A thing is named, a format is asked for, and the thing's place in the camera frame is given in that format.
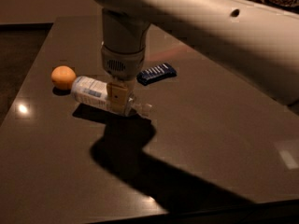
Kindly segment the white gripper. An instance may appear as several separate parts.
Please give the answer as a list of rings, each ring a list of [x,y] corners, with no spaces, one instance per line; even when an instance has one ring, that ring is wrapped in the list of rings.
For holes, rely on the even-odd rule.
[[[124,85],[113,82],[107,84],[107,100],[110,110],[123,114],[127,101],[134,94],[134,78],[143,66],[145,50],[135,53],[119,53],[103,45],[101,54],[104,70],[114,78],[125,80]]]

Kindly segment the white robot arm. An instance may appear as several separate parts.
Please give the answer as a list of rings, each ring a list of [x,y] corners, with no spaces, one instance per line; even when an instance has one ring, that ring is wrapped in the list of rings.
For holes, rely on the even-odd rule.
[[[94,0],[102,6],[102,65],[112,108],[125,105],[151,25],[299,113],[299,18],[246,0]]]

